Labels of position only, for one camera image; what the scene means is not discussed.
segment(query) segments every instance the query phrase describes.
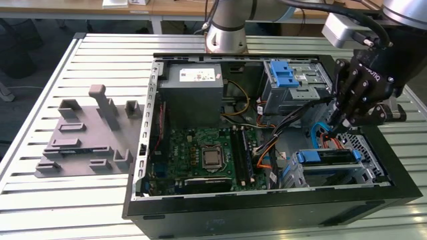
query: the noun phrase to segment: aluminum slotted table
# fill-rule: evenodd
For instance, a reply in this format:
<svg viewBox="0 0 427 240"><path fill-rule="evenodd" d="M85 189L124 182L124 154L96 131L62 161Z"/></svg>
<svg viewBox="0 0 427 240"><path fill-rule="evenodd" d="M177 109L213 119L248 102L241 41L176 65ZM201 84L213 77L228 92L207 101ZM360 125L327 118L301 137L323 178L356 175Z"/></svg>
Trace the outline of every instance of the aluminum slotted table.
<svg viewBox="0 0 427 240"><path fill-rule="evenodd" d="M126 174L36 178L41 152L50 139L61 99L94 105L92 84L106 86L114 104L145 102L153 53L203 53L201 36L77 34L61 58L0 163L0 239L146 240L130 221L121 219ZM247 39L253 54L352 57L324 38L256 37ZM407 88L397 99L407 122L380 127L385 139L424 197L389 207L347 226L305 228L204 237L203 239L425 239L427 238L427 111Z"/></svg>

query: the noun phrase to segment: wooden desk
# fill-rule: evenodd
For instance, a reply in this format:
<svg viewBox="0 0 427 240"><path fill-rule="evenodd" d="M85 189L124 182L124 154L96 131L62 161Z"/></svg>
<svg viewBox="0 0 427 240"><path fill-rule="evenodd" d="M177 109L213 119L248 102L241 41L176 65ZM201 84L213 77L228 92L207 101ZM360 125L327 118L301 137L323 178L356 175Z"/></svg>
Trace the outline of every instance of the wooden desk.
<svg viewBox="0 0 427 240"><path fill-rule="evenodd" d="M376 4L381 5L383 0L372 0ZM213 0L209 0L208 9L212 7ZM353 1L347 1L345 6L352 9L367 9L360 3ZM193 20L200 19L196 17L204 16L205 14L205 0L154 0L153 6L152 6L152 14L164 16L164 20L173 19L172 16L181 16L181 20ZM305 18L307 23L312 24L321 24L324 23L324 19L328 17L328 14L323 11L315 11L315 10L305 10ZM287 23L300 23L300 20L303 18L303 13L297 11L292 19L287 21Z"/></svg>
<svg viewBox="0 0 427 240"><path fill-rule="evenodd" d="M383 0L373 0L381 5ZM365 9L353 2L347 7ZM205 0L150 0L148 5L129 4L128 8L102 9L102 0L0 0L0 18L149 20L154 34L161 34L161 21L203 21ZM305 11L307 24L323 24L327 13ZM300 23L303 13L296 12L285 23Z"/></svg>
<svg viewBox="0 0 427 240"><path fill-rule="evenodd" d="M102 0L1 0L0 12L132 15L133 11L141 11L150 14L153 2L150 0L148 5L129 4L128 8L102 9Z"/></svg>

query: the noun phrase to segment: gray robot arm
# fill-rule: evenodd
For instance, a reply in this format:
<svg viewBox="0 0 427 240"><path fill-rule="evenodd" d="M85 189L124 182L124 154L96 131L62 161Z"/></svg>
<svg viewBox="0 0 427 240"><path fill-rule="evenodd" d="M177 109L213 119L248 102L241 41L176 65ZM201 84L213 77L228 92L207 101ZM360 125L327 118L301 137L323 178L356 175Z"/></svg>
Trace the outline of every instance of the gray robot arm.
<svg viewBox="0 0 427 240"><path fill-rule="evenodd" d="M293 14L295 8L277 0L219 0L205 37L209 53L247 51L245 21L276 22Z"/></svg>

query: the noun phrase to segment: robotic hand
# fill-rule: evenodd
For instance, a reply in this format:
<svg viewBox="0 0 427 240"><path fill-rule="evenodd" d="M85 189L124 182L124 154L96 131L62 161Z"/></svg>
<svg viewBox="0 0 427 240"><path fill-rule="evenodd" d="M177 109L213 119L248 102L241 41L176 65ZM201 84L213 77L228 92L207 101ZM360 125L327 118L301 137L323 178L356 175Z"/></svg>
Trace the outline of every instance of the robotic hand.
<svg viewBox="0 0 427 240"><path fill-rule="evenodd" d="M329 14L323 34L336 47L345 47L349 37L368 49L353 51L348 62L337 59L332 94L335 111L325 137L335 137L349 127L404 122L405 112L396 103L407 82L419 74L427 63L427 1L384 0L377 21L385 29L389 43L380 45L372 31L360 27L344 16Z"/></svg>

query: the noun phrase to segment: floor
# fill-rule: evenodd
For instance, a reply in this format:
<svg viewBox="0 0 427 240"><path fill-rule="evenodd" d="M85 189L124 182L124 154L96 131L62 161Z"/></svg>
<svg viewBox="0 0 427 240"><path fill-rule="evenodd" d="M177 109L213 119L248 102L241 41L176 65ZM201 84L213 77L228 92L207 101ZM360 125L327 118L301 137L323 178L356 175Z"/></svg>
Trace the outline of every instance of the floor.
<svg viewBox="0 0 427 240"><path fill-rule="evenodd" d="M22 79L12 79L0 72L0 81L6 87L44 87L56 65L62 57L66 47L70 43L76 32L86 32L86 24L84 20L66 20L65 28L58 28L54 20L34 20L34 25L44 41L41 48L29 52L32 61L36 63L36 73ZM129 20L93 20L92 28L96 33L133 34L136 31L144 31L144 27L150 31L150 24L146 21ZM192 34L201 27L201 22L164 22L164 34ZM275 29L261 27L256 23L247 24L248 35L273 35ZM409 86L424 103L427 103L427 69L411 81ZM9 145L2 142L10 142L20 130L26 115L40 95L38 88L10 88L14 94L13 102L0 101L0 160L4 156Z"/></svg>

